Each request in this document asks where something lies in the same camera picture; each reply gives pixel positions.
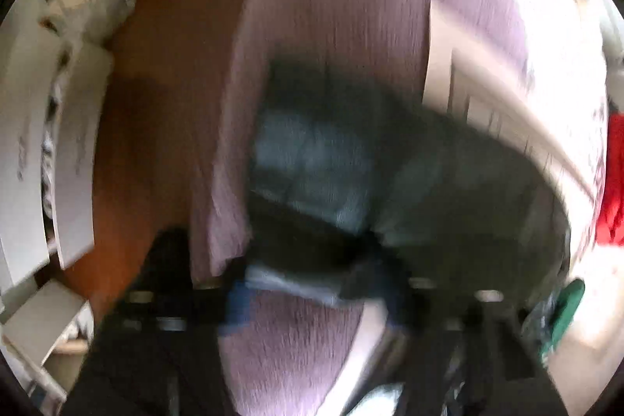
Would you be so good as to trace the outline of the black leather jacket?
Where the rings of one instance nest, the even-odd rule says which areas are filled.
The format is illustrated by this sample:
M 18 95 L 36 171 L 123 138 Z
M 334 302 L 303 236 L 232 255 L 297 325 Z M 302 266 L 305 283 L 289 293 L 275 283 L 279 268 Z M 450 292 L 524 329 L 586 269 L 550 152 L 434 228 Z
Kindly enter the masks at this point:
M 530 308 L 563 284 L 564 206 L 535 164 L 386 85 L 271 63 L 255 122 L 246 276 L 329 304 L 368 298 L 380 264 L 454 296 Z

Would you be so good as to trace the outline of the green sweatshirt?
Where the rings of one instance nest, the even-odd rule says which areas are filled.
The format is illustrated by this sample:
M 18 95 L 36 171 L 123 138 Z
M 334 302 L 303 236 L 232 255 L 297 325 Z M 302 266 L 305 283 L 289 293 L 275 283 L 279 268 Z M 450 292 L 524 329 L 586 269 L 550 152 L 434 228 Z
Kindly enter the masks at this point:
M 582 279 L 571 280 L 539 302 L 521 324 L 521 336 L 547 364 L 571 325 L 585 295 Z

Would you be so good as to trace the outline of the bed with floral purple blanket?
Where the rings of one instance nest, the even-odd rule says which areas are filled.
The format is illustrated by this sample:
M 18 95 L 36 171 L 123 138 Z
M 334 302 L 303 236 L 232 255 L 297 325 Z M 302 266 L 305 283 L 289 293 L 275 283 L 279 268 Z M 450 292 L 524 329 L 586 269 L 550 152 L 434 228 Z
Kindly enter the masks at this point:
M 563 415 L 606 62 L 573 0 L 245 0 L 195 270 L 215 415 Z

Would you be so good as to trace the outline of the white diamond pattern mat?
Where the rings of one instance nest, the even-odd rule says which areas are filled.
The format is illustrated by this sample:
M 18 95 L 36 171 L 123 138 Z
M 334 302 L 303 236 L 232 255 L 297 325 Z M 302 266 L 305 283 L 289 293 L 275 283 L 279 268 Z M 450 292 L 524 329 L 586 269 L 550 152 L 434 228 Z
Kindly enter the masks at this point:
M 521 75 L 495 46 L 439 0 L 429 3 L 429 50 L 422 103 L 467 124 L 472 100 L 510 127 L 519 142 L 556 161 L 586 195 L 597 196 L 593 175 L 578 163 L 571 132 L 558 115 L 528 97 Z

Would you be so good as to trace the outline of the white sliding wardrobe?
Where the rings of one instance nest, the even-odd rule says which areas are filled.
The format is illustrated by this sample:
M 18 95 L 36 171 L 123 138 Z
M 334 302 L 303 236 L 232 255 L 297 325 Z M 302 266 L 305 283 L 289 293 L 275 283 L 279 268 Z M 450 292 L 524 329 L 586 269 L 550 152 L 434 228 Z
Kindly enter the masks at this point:
M 1 24 L 1 290 L 94 245 L 93 167 L 111 55 L 16 0 Z

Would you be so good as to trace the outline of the red folded duvet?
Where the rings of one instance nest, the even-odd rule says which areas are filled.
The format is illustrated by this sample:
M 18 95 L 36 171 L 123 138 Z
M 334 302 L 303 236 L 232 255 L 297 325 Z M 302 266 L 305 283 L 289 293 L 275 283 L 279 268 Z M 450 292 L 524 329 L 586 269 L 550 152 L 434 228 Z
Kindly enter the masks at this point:
M 606 177 L 596 241 L 619 247 L 624 244 L 624 117 L 620 113 L 610 115 L 608 121 Z

